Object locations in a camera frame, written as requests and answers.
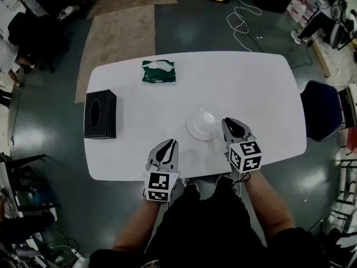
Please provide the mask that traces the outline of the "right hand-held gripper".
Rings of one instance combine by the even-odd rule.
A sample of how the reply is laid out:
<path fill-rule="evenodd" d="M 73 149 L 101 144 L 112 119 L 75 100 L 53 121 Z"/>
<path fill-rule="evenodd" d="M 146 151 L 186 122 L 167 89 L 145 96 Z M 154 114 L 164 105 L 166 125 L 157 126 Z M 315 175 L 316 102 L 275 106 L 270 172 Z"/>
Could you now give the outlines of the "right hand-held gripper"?
<path fill-rule="evenodd" d="M 241 174 L 259 170 L 262 151 L 251 129 L 243 122 L 227 117 L 221 122 L 227 152 L 224 154 L 231 171 Z"/>

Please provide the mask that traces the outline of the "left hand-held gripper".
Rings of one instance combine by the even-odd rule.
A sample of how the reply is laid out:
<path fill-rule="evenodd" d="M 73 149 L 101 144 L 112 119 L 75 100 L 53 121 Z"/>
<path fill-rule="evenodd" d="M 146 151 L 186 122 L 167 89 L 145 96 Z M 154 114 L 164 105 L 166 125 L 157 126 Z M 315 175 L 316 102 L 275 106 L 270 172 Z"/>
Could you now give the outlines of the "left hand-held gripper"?
<path fill-rule="evenodd" d="M 148 156 L 144 172 L 144 196 L 147 200 L 169 203 L 180 177 L 179 144 L 174 139 L 161 142 Z"/>

